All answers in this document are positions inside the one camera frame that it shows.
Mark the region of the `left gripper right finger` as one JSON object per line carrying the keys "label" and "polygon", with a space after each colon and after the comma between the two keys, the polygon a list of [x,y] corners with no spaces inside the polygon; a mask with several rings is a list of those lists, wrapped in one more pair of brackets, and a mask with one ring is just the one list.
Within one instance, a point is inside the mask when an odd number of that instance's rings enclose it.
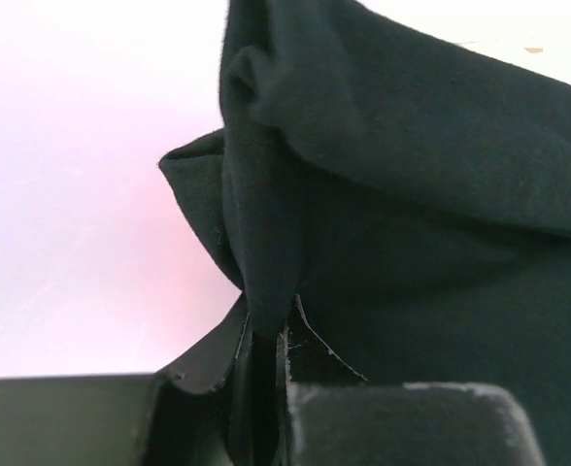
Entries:
{"label": "left gripper right finger", "polygon": [[283,465],[542,465],[529,418],[485,383],[372,384],[295,303],[278,342]]}

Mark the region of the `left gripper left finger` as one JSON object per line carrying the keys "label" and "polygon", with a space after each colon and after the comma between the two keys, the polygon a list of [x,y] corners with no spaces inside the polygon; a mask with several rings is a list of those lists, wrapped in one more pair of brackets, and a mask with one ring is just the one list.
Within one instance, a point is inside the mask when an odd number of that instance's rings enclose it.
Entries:
{"label": "left gripper left finger", "polygon": [[249,465],[252,333],[239,298],[153,374],[0,380],[0,465]]}

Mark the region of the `black t shirt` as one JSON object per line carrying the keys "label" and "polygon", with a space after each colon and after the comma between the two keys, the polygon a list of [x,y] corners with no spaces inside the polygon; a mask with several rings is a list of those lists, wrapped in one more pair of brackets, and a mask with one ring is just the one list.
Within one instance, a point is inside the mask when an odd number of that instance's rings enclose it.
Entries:
{"label": "black t shirt", "polygon": [[355,1],[233,1],[220,130],[159,163],[264,352],[481,382],[571,465],[571,85]]}

